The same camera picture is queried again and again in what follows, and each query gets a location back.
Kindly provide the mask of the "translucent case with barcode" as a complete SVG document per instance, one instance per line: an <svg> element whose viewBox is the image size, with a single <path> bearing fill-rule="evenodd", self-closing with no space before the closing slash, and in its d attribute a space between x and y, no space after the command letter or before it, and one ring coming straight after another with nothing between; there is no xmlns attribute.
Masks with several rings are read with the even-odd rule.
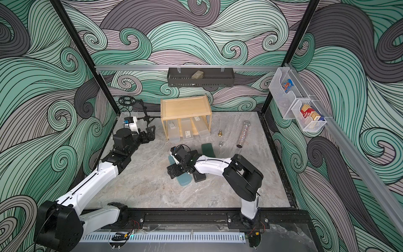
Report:
<svg viewBox="0 0 403 252"><path fill-rule="evenodd" d="M181 119L183 140L191 140L194 138L192 121L190 118Z"/></svg>

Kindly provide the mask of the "black pencil case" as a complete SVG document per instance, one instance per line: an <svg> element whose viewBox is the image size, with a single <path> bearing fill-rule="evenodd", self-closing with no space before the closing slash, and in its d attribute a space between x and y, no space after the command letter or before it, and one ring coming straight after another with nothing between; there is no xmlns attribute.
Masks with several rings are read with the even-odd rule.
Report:
<svg viewBox="0 0 403 252"><path fill-rule="evenodd" d="M202 181L206 180L206 175L201 174L199 172L194 172L193 173L193 178L194 178L195 183L199 183L199 182L202 182Z"/></svg>

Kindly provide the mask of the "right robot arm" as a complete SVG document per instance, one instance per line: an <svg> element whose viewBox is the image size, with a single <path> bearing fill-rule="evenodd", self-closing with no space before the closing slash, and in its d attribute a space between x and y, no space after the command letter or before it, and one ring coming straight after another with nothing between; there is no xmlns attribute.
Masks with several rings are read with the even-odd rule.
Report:
<svg viewBox="0 0 403 252"><path fill-rule="evenodd" d="M223 177L241 198L241 216L249 221L255 220L264 176L245 157L235 154L231 158L219 159L191 151L183 145L172 147L170 156L175 162L167 167L170 178L184 173Z"/></svg>

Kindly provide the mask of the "light blue pencil case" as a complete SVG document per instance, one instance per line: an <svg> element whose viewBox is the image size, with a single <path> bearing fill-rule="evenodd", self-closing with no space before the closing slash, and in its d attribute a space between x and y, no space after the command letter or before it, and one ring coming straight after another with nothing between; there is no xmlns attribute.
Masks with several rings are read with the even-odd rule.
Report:
<svg viewBox="0 0 403 252"><path fill-rule="evenodd" d="M170 165L176 164L174 158L171 155L169 155L169 162L170 162ZM176 177L176 179L177 179L179 185L182 187L189 185L192 181L192 177L188 173L183 173L179 177Z"/></svg>

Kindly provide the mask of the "translucent rectangular pencil case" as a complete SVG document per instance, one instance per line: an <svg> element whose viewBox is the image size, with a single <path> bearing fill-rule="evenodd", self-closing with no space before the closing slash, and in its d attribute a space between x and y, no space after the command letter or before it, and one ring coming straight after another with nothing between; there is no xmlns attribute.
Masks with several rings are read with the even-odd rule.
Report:
<svg viewBox="0 0 403 252"><path fill-rule="evenodd" d="M200 137L205 137L210 134L207 124L201 117L192 117L192 121Z"/></svg>

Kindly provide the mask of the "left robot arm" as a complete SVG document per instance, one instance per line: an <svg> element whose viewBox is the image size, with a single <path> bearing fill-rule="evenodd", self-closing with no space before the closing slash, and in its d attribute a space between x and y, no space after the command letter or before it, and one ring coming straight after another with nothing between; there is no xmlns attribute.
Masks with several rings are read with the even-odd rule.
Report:
<svg viewBox="0 0 403 252"><path fill-rule="evenodd" d="M83 214L83 210L101 189L124 171L139 146L154 139L155 126L142 132L119 129L113 136L113 149L96 169L68 193L53 202L46 201L38 208L34 244L70 252L82 237L105 226L126 227L129 212L122 203L112 202L87 214Z"/></svg>

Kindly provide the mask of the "dark green pencil case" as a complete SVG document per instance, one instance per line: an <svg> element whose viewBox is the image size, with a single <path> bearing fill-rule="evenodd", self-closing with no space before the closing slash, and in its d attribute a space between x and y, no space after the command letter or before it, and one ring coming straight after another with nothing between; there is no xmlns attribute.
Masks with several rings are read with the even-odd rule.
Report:
<svg viewBox="0 0 403 252"><path fill-rule="evenodd" d="M215 158L216 155L214 153L214 149L211 143L204 143L202 144L202 154L210 157L210 158Z"/></svg>

